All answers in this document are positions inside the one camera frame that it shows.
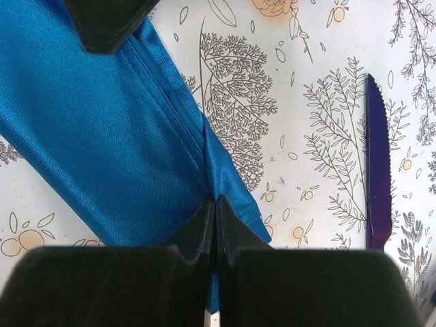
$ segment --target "folded blue cloth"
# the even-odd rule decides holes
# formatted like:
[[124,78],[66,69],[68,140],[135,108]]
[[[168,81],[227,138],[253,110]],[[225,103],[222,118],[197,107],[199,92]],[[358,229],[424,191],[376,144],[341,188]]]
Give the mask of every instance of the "folded blue cloth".
[[104,244],[157,245],[219,194],[270,241],[148,20],[115,55],[88,54],[60,0],[13,0],[0,40],[0,134]]

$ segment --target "knife blade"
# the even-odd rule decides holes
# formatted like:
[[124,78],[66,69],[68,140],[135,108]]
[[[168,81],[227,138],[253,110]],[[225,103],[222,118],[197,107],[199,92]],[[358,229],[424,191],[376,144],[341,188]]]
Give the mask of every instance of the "knife blade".
[[382,93],[368,74],[367,116],[367,249],[384,251],[392,233],[389,129]]

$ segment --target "blue fabric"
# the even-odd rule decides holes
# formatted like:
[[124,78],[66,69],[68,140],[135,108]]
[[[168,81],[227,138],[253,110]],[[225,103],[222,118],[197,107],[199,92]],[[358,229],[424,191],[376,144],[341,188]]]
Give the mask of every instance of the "blue fabric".
[[106,245],[159,244],[221,193],[270,241],[149,21],[115,55],[87,54],[60,0],[13,0],[0,40],[0,134]]

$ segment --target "purple knife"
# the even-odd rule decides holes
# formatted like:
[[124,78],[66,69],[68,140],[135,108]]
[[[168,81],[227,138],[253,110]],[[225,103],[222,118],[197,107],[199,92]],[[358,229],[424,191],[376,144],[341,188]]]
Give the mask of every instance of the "purple knife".
[[367,249],[384,251],[392,233],[389,129],[382,94],[367,78]]

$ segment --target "knife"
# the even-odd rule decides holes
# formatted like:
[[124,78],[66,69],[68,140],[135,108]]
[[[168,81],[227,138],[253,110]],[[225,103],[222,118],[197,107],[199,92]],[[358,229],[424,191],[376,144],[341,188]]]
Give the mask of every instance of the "knife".
[[392,233],[389,129],[382,94],[368,74],[367,116],[367,242],[366,248],[384,252]]

